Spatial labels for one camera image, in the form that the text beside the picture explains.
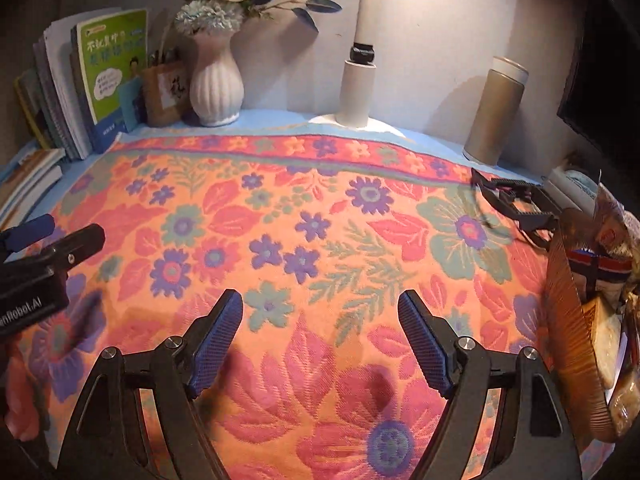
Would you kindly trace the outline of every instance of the green book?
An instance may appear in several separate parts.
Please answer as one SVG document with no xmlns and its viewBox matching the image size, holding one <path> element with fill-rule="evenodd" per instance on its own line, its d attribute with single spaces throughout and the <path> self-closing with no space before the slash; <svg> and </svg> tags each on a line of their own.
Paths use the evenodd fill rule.
<svg viewBox="0 0 640 480">
<path fill-rule="evenodd" d="M 78 23 L 71 31 L 76 82 L 82 83 L 78 97 L 97 153 L 127 131 L 118 87 L 146 68 L 146 23 L 146 9 L 125 10 Z"/>
</svg>

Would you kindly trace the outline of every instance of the desk lamp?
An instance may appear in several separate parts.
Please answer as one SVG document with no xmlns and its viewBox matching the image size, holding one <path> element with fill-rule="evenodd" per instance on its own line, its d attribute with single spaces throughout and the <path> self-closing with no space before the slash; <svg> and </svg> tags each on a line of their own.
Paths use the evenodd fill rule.
<svg viewBox="0 0 640 480">
<path fill-rule="evenodd" d="M 311 119 L 315 124 L 338 124 L 367 132 L 391 132 L 404 135 L 396 128 L 369 117 L 376 66 L 373 43 L 380 20 L 380 0 L 360 0 L 356 35 L 350 58 L 344 62 L 340 107 L 336 114 Z"/>
</svg>

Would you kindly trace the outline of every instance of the white vase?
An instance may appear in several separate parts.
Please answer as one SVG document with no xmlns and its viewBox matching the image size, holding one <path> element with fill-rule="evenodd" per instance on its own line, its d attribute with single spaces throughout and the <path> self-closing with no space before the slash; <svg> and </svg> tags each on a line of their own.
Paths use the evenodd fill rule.
<svg viewBox="0 0 640 480">
<path fill-rule="evenodd" d="M 197 33 L 198 59 L 191 77 L 190 99 L 203 126 L 223 126 L 240 115 L 244 85 L 231 54 L 234 32 Z"/>
</svg>

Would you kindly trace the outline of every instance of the stack of books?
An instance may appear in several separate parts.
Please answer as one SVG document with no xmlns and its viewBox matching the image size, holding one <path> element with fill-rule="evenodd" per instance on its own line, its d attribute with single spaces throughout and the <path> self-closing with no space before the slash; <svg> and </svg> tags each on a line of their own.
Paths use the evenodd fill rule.
<svg viewBox="0 0 640 480">
<path fill-rule="evenodd" d="M 0 231 L 27 219 L 43 195 L 62 177 L 65 150 L 40 149 L 29 142 L 0 171 Z"/>
<path fill-rule="evenodd" d="M 115 7 L 47 27 L 33 45 L 34 68 L 14 83 L 41 148 L 83 160 L 132 129 L 124 117 L 143 115 L 138 73 L 146 68 L 146 23 L 145 9 Z"/>
</svg>

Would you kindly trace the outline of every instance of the wall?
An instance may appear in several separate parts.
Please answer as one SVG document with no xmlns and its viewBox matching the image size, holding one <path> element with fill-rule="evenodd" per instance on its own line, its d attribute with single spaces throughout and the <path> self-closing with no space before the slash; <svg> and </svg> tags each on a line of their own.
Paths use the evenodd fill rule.
<svg viewBox="0 0 640 480">
<path fill-rule="evenodd" d="M 336 109 L 358 0 L 336 1 L 344 11 L 318 16 L 317 36 L 291 13 L 236 35 L 245 107 Z M 63 12 L 112 5 L 148 6 L 155 17 L 180 0 L 63 0 Z M 383 9 L 373 117 L 464 142 L 492 56 L 508 56 L 529 68 L 530 81 L 506 156 L 544 174 L 575 145 L 556 117 L 574 49 L 570 0 L 383 0 Z"/>
<path fill-rule="evenodd" d="M 0 0 L 0 166 L 29 140 L 14 79 L 33 66 L 31 46 L 58 18 L 60 0 Z"/>
</svg>

